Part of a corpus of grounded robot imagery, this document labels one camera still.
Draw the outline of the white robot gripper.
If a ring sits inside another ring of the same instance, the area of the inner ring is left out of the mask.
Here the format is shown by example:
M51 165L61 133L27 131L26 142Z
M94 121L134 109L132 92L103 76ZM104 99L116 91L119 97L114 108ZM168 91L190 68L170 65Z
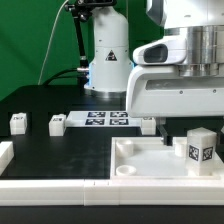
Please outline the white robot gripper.
M129 76L126 111L131 117L224 115L224 76L180 77L176 66L136 66ZM156 119L161 141L172 145L165 118Z

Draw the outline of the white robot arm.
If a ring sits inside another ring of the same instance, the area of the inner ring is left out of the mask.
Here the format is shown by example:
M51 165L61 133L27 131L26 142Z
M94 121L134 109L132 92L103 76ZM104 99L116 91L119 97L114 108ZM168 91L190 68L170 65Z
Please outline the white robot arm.
M224 116L224 0L147 0L146 13L165 34L134 50L135 68L109 48L108 12L97 14L85 91L124 92L134 118Z

